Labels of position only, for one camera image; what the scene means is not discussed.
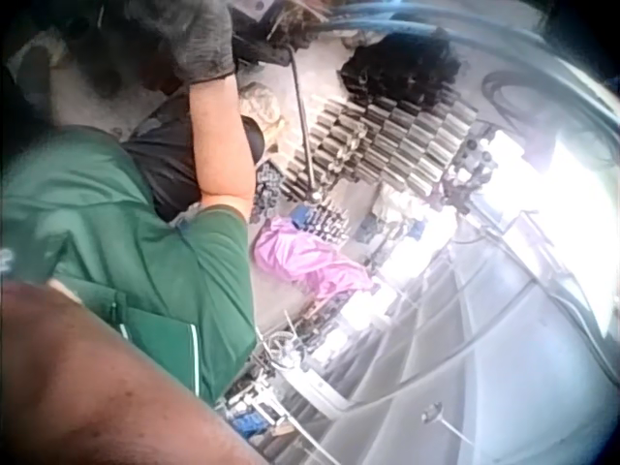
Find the work glove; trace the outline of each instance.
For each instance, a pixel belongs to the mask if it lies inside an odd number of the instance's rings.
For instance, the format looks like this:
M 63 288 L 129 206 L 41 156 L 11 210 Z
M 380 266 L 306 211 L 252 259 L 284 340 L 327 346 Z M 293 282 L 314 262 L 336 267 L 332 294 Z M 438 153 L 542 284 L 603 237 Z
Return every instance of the work glove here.
M 234 73 L 233 24 L 226 0 L 122 0 L 124 15 L 170 47 L 189 83 Z

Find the metal rod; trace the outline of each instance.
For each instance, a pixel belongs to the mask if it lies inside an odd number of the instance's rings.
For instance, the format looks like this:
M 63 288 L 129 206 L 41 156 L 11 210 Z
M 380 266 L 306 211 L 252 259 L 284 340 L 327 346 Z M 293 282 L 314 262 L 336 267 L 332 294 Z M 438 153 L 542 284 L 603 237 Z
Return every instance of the metal rod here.
M 306 120 L 306 109 L 303 104 L 303 97 L 301 96 L 301 89 L 299 86 L 299 72 L 297 70 L 297 63 L 295 61 L 295 49 L 292 46 L 286 46 L 291 56 L 291 68 L 293 69 L 293 82 L 294 93 L 297 97 L 297 109 L 299 111 L 299 123 L 301 125 L 301 136 L 303 138 L 303 151 L 306 156 L 306 174 L 308 175 L 308 192 L 307 200 L 315 202 L 316 196 L 316 183 L 314 179 L 314 167 L 312 165 L 312 151 L 310 150 L 310 139 L 308 137 L 308 122 Z

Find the pink cloth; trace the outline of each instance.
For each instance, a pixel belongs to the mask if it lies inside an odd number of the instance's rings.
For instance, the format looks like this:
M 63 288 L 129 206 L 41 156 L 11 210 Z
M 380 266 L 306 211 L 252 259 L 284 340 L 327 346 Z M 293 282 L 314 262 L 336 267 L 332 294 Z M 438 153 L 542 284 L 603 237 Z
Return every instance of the pink cloth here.
M 299 231 L 288 218 L 273 218 L 264 225 L 254 245 L 254 260 L 280 279 L 304 283 L 317 299 L 373 287 L 363 266 L 315 235 Z

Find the green shirt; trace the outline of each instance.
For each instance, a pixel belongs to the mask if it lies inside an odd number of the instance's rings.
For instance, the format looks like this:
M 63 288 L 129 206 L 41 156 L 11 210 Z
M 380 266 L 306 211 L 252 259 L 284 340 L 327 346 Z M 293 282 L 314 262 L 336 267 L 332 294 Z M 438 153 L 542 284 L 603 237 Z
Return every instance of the green shirt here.
M 2 194 L 11 277 L 56 278 L 205 401 L 222 395 L 256 344 L 238 213 L 210 207 L 170 227 L 130 157 L 85 129 L 20 156 Z

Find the stacked metal parts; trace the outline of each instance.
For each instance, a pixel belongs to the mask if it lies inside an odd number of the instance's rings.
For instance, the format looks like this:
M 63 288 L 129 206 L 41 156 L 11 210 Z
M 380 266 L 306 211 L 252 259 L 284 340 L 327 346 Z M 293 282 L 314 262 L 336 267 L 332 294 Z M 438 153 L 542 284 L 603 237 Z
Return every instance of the stacked metal parts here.
M 337 208 L 332 200 L 325 200 L 308 211 L 300 228 L 325 242 L 338 245 L 349 238 L 348 227 L 347 213 L 342 208 Z
M 343 175 L 350 178 L 354 175 L 348 162 L 368 132 L 360 121 L 365 108 L 353 102 L 325 100 L 318 96 L 313 96 L 313 101 L 323 107 L 309 135 L 314 174 L 317 184 L 329 191 Z M 290 142 L 290 146 L 294 156 L 289 157 L 282 192 L 290 200 L 303 201 L 308 189 L 305 155 L 298 141 Z
M 477 111 L 445 86 L 436 104 L 378 97 L 368 106 L 314 97 L 320 106 L 310 133 L 316 178 L 326 190 L 339 179 L 385 181 L 427 198 L 467 138 Z M 287 168 L 284 194 L 305 199 L 304 155 L 297 148 Z
M 262 218 L 275 216 L 283 180 L 284 175 L 271 162 L 267 161 L 259 167 L 250 223 L 259 223 Z
M 368 135 L 355 172 L 366 182 L 384 180 L 427 198 L 467 138 L 478 112 L 445 88 L 431 108 L 387 97 L 374 99 L 362 122 Z

